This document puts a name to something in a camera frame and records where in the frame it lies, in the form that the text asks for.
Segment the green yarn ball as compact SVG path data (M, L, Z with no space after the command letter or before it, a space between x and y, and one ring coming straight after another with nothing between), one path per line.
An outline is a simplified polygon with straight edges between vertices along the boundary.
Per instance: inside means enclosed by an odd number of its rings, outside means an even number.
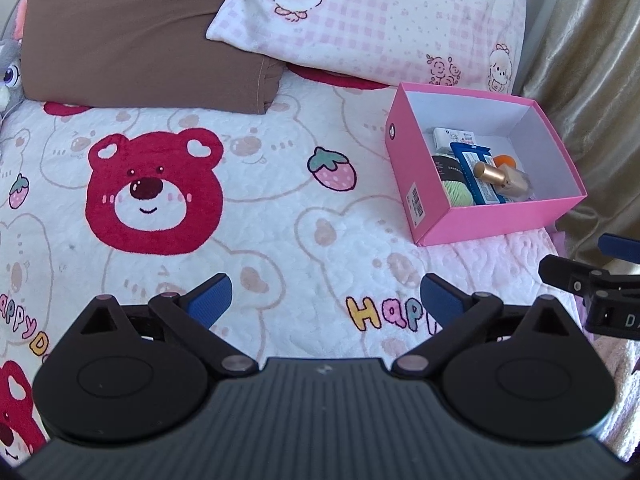
M475 204L474 198L460 162L454 156L446 154L433 155L432 159L450 205L453 207L473 206Z

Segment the grey bunny plush toy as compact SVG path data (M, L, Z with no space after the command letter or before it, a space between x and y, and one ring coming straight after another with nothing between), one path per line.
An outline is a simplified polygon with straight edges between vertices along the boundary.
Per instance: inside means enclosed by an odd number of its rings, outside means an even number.
M21 52L28 0L18 0L1 38L1 122L25 99Z

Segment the olive green curtain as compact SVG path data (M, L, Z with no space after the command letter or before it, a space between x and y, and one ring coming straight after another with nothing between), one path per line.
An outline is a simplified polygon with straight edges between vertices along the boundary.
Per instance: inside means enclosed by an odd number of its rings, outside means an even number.
M597 241L639 236L639 0L558 0L523 93L544 109L587 189L558 222L568 255L638 272Z

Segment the white snack packet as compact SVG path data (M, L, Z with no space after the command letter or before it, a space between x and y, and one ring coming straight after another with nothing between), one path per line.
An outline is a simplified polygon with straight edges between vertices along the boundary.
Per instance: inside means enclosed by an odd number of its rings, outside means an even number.
M472 131L436 127L433 129L434 147L437 153L448 153L451 144L475 144L475 134Z

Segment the pink checkered cartoon pillow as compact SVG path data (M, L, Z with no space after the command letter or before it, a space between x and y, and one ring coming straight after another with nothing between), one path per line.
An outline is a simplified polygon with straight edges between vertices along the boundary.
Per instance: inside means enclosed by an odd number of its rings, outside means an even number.
M205 36L379 84L511 92L526 0L224 0Z

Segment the brown pillow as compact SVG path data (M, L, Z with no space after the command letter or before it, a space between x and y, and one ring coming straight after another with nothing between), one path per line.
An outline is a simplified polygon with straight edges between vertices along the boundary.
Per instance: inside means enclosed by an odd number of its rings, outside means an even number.
M28 0L23 84L35 101L262 114L281 62L209 41L224 0Z

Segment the bear pattern white blanket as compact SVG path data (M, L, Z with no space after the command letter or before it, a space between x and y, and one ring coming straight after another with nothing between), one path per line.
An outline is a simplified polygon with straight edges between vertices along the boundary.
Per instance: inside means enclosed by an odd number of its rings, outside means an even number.
M24 103L1 139L2 477L637 478L599 438L616 388L582 298L539 277L549 226L413 241L398 88L287 74L262 115ZM217 273L233 292L210 330L254 375L210 377L122 310ZM397 377L442 329L427 273L529 309Z

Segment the blue snack packet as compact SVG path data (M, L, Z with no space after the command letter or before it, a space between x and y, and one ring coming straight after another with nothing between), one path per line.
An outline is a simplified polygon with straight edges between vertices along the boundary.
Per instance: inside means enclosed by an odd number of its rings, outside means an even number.
M489 148L462 142L452 142L450 148L460 164L475 205L513 202L506 194L511 184L510 167L497 166Z

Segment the gold cap foundation bottle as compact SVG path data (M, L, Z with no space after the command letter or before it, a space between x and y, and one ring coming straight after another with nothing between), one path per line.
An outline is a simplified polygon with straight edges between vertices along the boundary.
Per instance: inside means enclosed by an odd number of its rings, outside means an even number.
M506 165L495 167L477 162L473 174L478 180L491 184L498 194L509 198L525 200L533 191L527 174Z

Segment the pink storage box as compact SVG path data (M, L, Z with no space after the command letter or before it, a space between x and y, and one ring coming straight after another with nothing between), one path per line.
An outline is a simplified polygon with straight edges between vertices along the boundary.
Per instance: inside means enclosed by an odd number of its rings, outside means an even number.
M510 94L401 84L386 148L419 246L545 228L587 196L539 104Z

